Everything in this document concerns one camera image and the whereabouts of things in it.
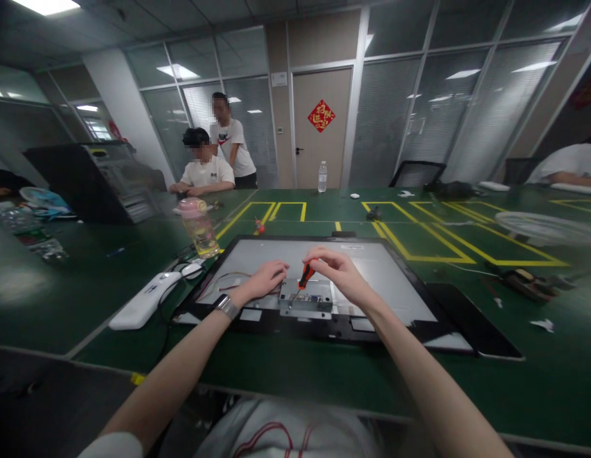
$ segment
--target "hand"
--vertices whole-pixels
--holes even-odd
[[[324,246],[312,248],[303,262],[329,278],[342,294],[357,307],[365,311],[378,294],[365,281],[347,254],[331,251]]]
[[[245,283],[230,293],[232,302],[242,308],[249,300],[272,292],[287,277],[289,265],[280,260],[263,264]]]
[[[204,194],[203,188],[189,188],[189,190],[187,191],[187,195],[189,197],[199,197],[202,194]]]
[[[11,190],[9,188],[0,188],[0,197],[4,197],[11,194]]]

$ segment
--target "plastic bottle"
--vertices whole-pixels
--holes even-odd
[[[47,232],[42,222],[32,213],[15,207],[12,202],[1,202],[0,210],[5,229],[30,251],[44,260],[62,260],[68,257],[60,242]]]
[[[319,169],[319,192],[327,190],[327,163],[321,161],[321,168]]]
[[[219,244],[214,238],[212,222],[206,213],[206,202],[197,197],[183,199],[179,202],[179,212],[198,256],[209,259],[219,254]]]

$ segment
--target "door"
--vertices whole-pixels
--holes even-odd
[[[327,161],[327,187],[340,187],[351,73],[348,68],[293,76],[298,188],[318,186],[322,160]],[[308,116],[321,100],[335,117],[319,132]]]

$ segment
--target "fluorescent light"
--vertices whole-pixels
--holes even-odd
[[[437,97],[436,99],[431,99],[429,102],[443,102],[444,100],[448,100],[452,98],[452,94],[446,95],[444,97]]]
[[[582,17],[583,17],[583,13],[579,14],[575,17],[572,17],[568,21],[561,22],[559,24],[556,24],[553,27],[550,27],[549,29],[545,29],[544,32],[562,32],[562,30],[565,29],[566,27],[576,27],[579,24]]]
[[[52,14],[62,13],[63,11],[74,10],[81,8],[73,0],[13,0],[22,6],[42,14],[43,16],[50,16]]]
[[[199,78],[200,75],[197,73],[192,72],[189,69],[186,69],[181,64],[172,64],[174,67],[174,73],[176,73],[176,78],[179,80],[191,80],[193,78]],[[172,69],[170,66],[165,67],[156,67],[159,71],[164,72],[165,74],[169,74],[170,76],[175,76],[172,73]]]
[[[77,109],[83,111],[98,111],[98,107],[95,107],[94,105],[77,105]]]
[[[552,66],[555,63],[556,63],[555,60],[551,60],[549,62],[538,62],[537,64],[531,64],[529,66],[522,67],[521,69],[514,70],[514,71],[512,71],[512,73],[518,73],[518,72],[521,72],[521,71],[539,70],[539,69],[542,69],[542,68],[545,68],[545,67]]]
[[[458,73],[453,74],[452,76],[449,76],[448,78],[446,78],[446,80],[456,80],[457,78],[467,78],[468,76],[471,76],[472,74],[476,74],[480,70],[481,69],[462,70],[462,71],[459,71]]]
[[[370,47],[372,40],[373,40],[373,34],[369,34],[369,35],[367,35],[367,37],[365,37],[365,50],[366,51],[367,51],[367,48]]]

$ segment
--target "black chair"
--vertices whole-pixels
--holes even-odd
[[[524,184],[531,173],[541,163],[540,158],[511,158],[505,160],[503,184]]]
[[[441,162],[401,161],[389,188],[395,186],[422,186],[439,180],[446,165]]]

